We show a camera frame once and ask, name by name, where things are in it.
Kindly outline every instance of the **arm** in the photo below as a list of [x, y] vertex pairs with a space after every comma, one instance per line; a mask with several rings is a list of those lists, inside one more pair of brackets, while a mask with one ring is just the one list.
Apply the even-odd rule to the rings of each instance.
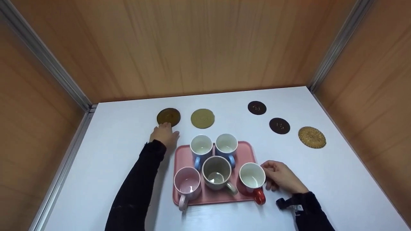
[[334, 231], [314, 193], [293, 194], [293, 198], [302, 206], [302, 211], [296, 211], [296, 223], [299, 231]]
[[171, 124], [155, 127], [128, 176], [121, 185], [105, 231], [144, 231], [144, 221], [150, 205], [154, 180], [167, 147], [177, 142], [178, 132], [172, 133]]
[[301, 205], [296, 211], [299, 231], [334, 231], [314, 193], [307, 189], [287, 165], [268, 160], [261, 167], [267, 176], [266, 189], [275, 191], [281, 187], [293, 195], [293, 205]]

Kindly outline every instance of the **wooden wall panel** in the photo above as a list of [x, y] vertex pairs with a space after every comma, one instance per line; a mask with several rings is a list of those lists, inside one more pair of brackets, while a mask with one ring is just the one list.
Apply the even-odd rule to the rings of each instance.
[[12, 0], [93, 103], [306, 85], [355, 0]]
[[28, 230], [83, 111], [0, 21], [0, 230]]
[[317, 97], [411, 224], [411, 1], [376, 1]]

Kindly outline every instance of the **coaster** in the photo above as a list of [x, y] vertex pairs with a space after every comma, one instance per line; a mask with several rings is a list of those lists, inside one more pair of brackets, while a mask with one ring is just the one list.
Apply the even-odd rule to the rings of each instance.
[[262, 115], [267, 111], [267, 107], [260, 101], [252, 101], [248, 104], [248, 110], [254, 115]]
[[208, 109], [198, 109], [192, 113], [191, 123], [197, 128], [208, 128], [214, 123], [214, 114]]
[[327, 143], [324, 134], [313, 127], [302, 127], [298, 131], [298, 137], [310, 148], [322, 148]]
[[290, 124], [281, 118], [274, 118], [270, 120], [270, 128], [273, 132], [284, 135], [290, 131]]
[[162, 124], [165, 122], [171, 123], [171, 126], [174, 127], [180, 121], [181, 115], [180, 112], [175, 108], [166, 108], [163, 109], [157, 115], [157, 123]]

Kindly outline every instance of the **metal frame edge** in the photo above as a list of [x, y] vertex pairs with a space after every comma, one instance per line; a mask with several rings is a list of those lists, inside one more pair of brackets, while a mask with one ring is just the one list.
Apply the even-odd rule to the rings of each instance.
[[73, 78], [59, 63], [28, 22], [18, 12], [10, 0], [0, 0], [0, 12], [8, 26], [17, 34], [37, 59], [48, 69], [60, 85], [69, 93], [77, 104], [86, 112], [92, 106], [91, 101], [79, 88]]
[[29, 231], [42, 231], [45, 228], [47, 220], [50, 217], [51, 211], [53, 210], [53, 207], [57, 201], [58, 195], [60, 194], [60, 191], [64, 185], [64, 181], [69, 174], [70, 168], [80, 148], [81, 142], [83, 141], [87, 128], [90, 125], [91, 119], [93, 118], [96, 107], [96, 104], [93, 105], [93, 110], [91, 111], [90, 109], [89, 112], [86, 112], [84, 114], [83, 119], [81, 120], [80, 125], [77, 128], [77, 131], [74, 134], [73, 139], [70, 142], [70, 145], [54, 176], [54, 179], [51, 182], [50, 187], [43, 199], [43, 202], [33, 219]]
[[356, 1], [308, 86], [312, 93], [317, 91], [373, 2], [374, 0]]

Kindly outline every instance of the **brown coaster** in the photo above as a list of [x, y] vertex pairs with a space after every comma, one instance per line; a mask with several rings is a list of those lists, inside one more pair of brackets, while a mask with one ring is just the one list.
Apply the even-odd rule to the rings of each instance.
[[313, 127], [302, 127], [298, 131], [298, 137], [310, 148], [322, 148], [327, 143], [324, 134]]
[[273, 132], [284, 135], [290, 131], [290, 124], [281, 118], [274, 118], [270, 120], [270, 128]]
[[180, 112], [175, 108], [166, 108], [163, 109], [157, 115], [157, 123], [162, 124], [165, 122], [171, 123], [171, 126], [174, 127], [180, 121], [181, 115]]
[[198, 109], [192, 113], [191, 123], [197, 128], [208, 128], [214, 123], [214, 114], [208, 109]]
[[252, 101], [248, 104], [248, 110], [254, 115], [262, 115], [267, 111], [267, 107], [260, 101]]

